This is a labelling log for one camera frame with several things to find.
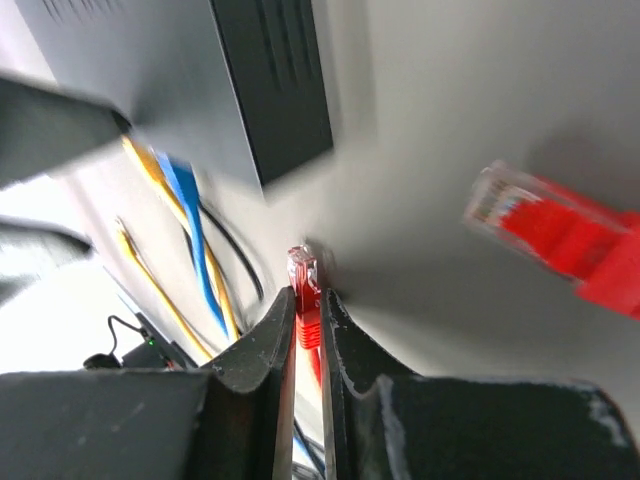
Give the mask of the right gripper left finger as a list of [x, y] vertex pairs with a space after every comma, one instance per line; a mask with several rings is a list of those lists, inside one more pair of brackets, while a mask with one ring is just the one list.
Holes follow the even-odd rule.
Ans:
[[5, 479], [287, 479], [295, 295], [208, 365], [1, 378]]

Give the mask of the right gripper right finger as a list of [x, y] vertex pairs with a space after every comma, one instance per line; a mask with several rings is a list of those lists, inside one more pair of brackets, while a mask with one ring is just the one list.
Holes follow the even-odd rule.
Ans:
[[321, 300], [330, 479], [635, 479], [611, 398], [581, 381], [426, 377], [386, 351], [333, 290]]

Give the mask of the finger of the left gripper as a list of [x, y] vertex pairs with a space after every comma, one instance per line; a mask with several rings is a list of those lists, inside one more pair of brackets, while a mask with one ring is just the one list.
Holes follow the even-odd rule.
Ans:
[[92, 243], [72, 230], [1, 216], [1, 304], [66, 265], [90, 258]]
[[1, 184], [57, 169], [126, 135], [113, 106], [15, 76], [1, 78]]

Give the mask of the black network switch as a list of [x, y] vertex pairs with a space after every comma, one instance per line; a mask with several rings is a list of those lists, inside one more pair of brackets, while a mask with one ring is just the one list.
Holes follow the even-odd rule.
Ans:
[[137, 139], [261, 189], [330, 151], [308, 1], [21, 1], [63, 88]]

